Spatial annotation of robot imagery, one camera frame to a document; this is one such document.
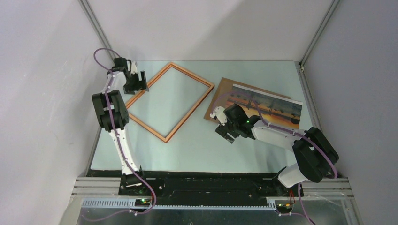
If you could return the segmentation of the brown backing board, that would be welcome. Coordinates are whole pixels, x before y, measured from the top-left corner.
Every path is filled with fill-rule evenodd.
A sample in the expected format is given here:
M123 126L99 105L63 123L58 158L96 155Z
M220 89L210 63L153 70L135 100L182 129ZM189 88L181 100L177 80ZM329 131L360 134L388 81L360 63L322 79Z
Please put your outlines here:
M254 89L254 90L259 91L259 92L264 92L264 93L267 93L267 94L276 95L278 97L291 99L291 97L286 96L286 95L278 94L276 92L268 91L268 90L265 90L265 89L254 87L254 86L249 85L249 84L245 84L245 83L242 83L242 82L234 81L234 80L231 80L231 79L223 77L221 79L220 83L218 84L217 89L215 91L215 94L213 96L213 99L212 99L212 101L211 101L211 103L210 103L210 105L209 105L209 107L208 107L208 109L207 109L207 111L206 111L206 113L205 113L205 115L203 117L205 120L208 120L208 121L211 121L211 122L217 122L216 120L214 120L214 119L212 119L210 117L210 113L217 106L225 106L227 97L225 97L225 96L221 97L221 95L223 95L223 94L225 94L225 93L227 93L229 91L232 91L232 86L234 84L243 86L245 88Z

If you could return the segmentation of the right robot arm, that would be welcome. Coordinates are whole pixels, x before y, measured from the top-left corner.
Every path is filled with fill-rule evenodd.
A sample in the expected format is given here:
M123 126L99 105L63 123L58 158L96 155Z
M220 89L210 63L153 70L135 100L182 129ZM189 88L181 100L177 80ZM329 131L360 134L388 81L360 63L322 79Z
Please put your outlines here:
M238 137L250 138L294 154L296 162L281 169L272 179L273 190L279 196L287 195L293 186L306 180L319 183L328 174L338 177L335 164L339 155L324 133L316 127L309 130L282 127L260 115L248 117L237 104L228 108L218 106L210 113L210 117L218 120L216 133L230 143Z

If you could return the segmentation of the sunset photo print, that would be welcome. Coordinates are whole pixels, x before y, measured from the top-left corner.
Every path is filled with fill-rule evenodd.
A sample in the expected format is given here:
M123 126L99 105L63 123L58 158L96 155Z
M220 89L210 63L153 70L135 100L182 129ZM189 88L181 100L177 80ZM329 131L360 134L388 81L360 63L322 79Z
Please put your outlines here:
M248 117L262 115L271 123L299 128L302 102L238 84L233 84L231 91L225 101L225 108L237 104Z

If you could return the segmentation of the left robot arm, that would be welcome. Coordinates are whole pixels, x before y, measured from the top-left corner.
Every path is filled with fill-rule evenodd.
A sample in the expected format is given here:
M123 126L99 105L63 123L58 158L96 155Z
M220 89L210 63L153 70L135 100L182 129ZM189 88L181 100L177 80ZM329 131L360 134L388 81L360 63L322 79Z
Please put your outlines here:
M145 73L137 72L131 60L114 58L114 66L107 71L107 81L101 92L92 95L97 120L112 138L121 164L119 195L151 195L148 182L127 137L129 112L121 91L134 95L147 87Z

